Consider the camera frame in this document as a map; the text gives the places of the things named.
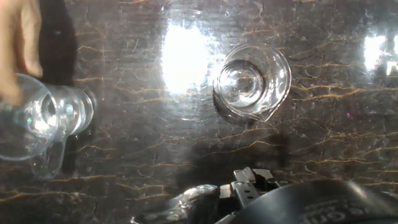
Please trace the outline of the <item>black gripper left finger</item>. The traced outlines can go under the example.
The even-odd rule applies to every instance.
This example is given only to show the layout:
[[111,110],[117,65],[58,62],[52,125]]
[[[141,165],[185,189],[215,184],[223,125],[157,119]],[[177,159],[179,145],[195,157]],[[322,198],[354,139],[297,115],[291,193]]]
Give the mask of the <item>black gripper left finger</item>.
[[226,185],[192,187],[163,205],[130,219],[132,224],[225,224],[259,197],[253,183],[254,171],[246,167],[234,171],[236,180]]

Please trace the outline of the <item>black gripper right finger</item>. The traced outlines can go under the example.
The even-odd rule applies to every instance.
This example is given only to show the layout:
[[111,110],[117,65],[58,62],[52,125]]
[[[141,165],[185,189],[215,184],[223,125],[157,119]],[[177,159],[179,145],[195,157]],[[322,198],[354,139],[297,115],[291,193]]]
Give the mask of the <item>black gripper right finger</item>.
[[267,169],[254,169],[255,188],[259,190],[274,190],[281,187],[276,181],[270,170]]

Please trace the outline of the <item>person's hand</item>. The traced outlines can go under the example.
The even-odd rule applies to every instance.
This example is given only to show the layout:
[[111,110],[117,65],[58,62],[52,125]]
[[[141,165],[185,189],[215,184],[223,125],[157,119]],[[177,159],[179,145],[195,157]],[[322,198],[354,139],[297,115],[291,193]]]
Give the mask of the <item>person's hand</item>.
[[17,72],[42,77],[41,24],[38,0],[1,0],[1,99],[11,105],[22,102]]

